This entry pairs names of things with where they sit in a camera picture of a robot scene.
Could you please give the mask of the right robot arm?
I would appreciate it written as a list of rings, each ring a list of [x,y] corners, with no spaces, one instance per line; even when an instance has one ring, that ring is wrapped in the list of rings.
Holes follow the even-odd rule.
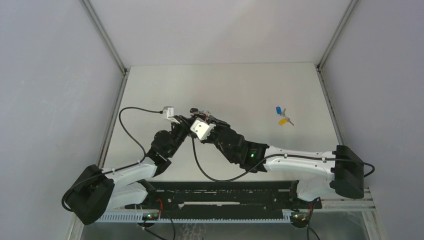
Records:
[[[362,199],[365,195],[365,162],[346,145],[337,145],[333,151],[288,150],[245,140],[223,121],[197,121],[191,131],[199,141],[213,144],[230,163],[248,173],[311,174],[311,178],[294,180],[291,185],[289,203],[295,208],[331,193],[349,199]]]

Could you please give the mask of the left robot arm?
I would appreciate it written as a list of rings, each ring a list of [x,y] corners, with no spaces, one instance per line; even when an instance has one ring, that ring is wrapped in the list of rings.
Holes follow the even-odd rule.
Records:
[[[61,203],[84,225],[97,221],[105,212],[130,204],[149,209],[156,203],[154,192],[139,182],[162,174],[188,135],[194,118],[177,116],[171,130],[158,131],[150,150],[135,163],[118,168],[89,165],[65,192]]]

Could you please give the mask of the blue tagged key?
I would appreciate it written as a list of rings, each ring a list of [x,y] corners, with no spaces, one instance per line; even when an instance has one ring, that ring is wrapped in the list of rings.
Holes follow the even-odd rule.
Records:
[[[286,108],[281,108],[280,106],[276,107],[276,113],[282,117],[286,116]]]

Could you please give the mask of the yellow tagged key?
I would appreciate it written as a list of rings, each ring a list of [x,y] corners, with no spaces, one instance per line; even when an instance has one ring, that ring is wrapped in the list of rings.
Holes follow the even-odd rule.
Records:
[[[294,126],[294,123],[291,121],[291,119],[289,117],[285,117],[283,119],[281,119],[278,124],[280,126],[284,125],[284,124],[291,124],[292,126]]]

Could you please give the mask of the left green circuit board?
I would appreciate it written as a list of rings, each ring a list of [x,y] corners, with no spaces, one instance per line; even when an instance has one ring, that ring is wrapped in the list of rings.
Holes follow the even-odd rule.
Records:
[[[159,219],[160,215],[156,212],[151,213],[145,213],[142,216],[142,221],[157,221]]]

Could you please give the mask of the green circuit board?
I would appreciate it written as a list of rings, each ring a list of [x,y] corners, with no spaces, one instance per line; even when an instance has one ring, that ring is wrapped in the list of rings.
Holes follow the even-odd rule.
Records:
[[[157,221],[159,219],[160,215],[156,212],[151,213],[145,213],[142,216],[142,221]]]
[[[310,213],[309,212],[292,212],[290,217],[290,223],[295,228],[306,228],[309,224]]]

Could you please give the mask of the right green circuit board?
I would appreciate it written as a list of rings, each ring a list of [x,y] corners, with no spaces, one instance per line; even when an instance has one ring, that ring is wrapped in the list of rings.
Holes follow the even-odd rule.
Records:
[[[290,217],[290,223],[295,228],[306,228],[309,224],[310,213],[309,212],[292,212]]]

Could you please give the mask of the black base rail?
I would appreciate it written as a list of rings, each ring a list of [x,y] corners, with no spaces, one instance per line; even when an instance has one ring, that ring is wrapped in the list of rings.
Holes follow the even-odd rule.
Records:
[[[276,217],[280,211],[307,211],[310,203],[291,197],[291,181],[152,181],[155,192],[143,205],[173,218]]]

